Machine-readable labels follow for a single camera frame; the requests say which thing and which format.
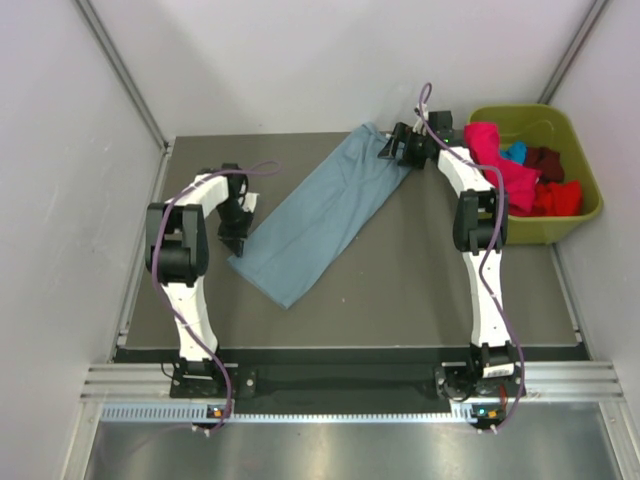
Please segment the light blue t shirt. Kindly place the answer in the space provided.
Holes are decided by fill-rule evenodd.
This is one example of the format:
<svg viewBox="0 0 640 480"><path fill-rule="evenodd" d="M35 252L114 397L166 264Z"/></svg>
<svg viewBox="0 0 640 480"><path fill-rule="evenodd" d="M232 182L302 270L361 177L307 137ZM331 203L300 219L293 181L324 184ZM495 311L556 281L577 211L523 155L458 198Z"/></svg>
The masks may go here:
<svg viewBox="0 0 640 480"><path fill-rule="evenodd" d="M409 173L379 157L387 137L354 129L250 234L231 268L283 309L303 297Z"/></svg>

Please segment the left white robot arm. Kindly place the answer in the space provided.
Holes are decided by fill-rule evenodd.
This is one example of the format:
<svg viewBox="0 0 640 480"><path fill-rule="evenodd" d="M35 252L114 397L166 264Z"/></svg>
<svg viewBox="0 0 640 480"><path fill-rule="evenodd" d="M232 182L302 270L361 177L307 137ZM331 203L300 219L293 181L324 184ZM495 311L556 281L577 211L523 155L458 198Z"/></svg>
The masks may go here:
<svg viewBox="0 0 640 480"><path fill-rule="evenodd" d="M219 341L205 299L210 261L206 222L211 213L219 216L217 238L240 258L257 199L249 190L248 172L226 163L200 171L173 198L147 207L145 266L180 342L170 392L174 398L232 397L231 377L217 356Z"/></svg>

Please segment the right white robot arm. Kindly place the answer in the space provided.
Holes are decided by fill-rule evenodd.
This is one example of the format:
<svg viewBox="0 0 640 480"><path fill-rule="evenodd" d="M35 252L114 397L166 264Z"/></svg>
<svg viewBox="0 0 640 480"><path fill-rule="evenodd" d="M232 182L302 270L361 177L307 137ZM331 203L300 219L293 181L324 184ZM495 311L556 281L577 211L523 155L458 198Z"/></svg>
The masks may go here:
<svg viewBox="0 0 640 480"><path fill-rule="evenodd" d="M443 397L457 402L496 395L504 381L516 376L519 361L502 301L507 194L472 159L462 133L453 128L449 111L430 114L418 106L415 113L413 125L399 122L394 126L378 157L412 169L422 169L432 161L449 182L457 196L453 243L463 257L472 302L470 359L463 367L439 368L437 388Z"/></svg>

